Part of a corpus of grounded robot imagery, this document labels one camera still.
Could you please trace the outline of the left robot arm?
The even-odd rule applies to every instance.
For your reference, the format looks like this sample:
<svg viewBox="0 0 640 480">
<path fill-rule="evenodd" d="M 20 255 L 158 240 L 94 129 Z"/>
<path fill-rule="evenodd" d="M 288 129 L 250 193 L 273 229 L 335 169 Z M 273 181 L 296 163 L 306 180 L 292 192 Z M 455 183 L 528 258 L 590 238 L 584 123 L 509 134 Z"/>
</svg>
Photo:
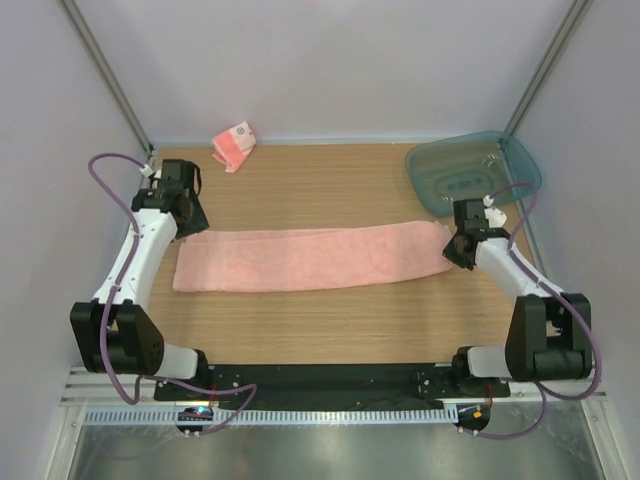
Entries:
<svg viewBox="0 0 640 480">
<path fill-rule="evenodd" d="M 180 392 L 199 400 L 212 386 L 210 373 L 198 367 L 200 353 L 169 344 L 147 309 L 167 248 L 209 227 L 199 199 L 201 172 L 182 159 L 140 170 L 148 186 L 130 202 L 117 202 L 129 229 L 116 260 L 92 299 L 73 305 L 70 323 L 88 371 L 176 378 Z"/>
</svg>

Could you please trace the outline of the large pink towel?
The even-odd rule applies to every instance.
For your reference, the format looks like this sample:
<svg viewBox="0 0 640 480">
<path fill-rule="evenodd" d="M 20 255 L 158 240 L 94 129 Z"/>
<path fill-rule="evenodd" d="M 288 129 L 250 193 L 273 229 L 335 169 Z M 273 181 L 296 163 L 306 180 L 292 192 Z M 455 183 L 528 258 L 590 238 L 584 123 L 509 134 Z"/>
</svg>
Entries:
<svg viewBox="0 0 640 480">
<path fill-rule="evenodd" d="M 179 249 L 173 288 L 294 292 L 391 284 L 436 275 L 448 227 L 429 221 L 360 228 L 205 231 Z"/>
</svg>

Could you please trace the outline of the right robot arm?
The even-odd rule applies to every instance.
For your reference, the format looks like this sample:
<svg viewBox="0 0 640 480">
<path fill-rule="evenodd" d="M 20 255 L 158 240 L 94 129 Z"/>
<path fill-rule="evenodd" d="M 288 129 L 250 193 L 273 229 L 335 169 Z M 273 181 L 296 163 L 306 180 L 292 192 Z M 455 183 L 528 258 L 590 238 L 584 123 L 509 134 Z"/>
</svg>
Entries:
<svg viewBox="0 0 640 480">
<path fill-rule="evenodd" d="M 589 377 L 593 368 L 589 300 L 565 292 L 535 269 L 504 228 L 506 215 L 489 199 L 458 200 L 453 215 L 456 231 L 443 256 L 458 267 L 482 270 L 513 305 L 502 346 L 458 350 L 456 359 L 463 363 L 450 372 L 453 389 L 472 396 L 487 378 L 527 382 Z"/>
</svg>

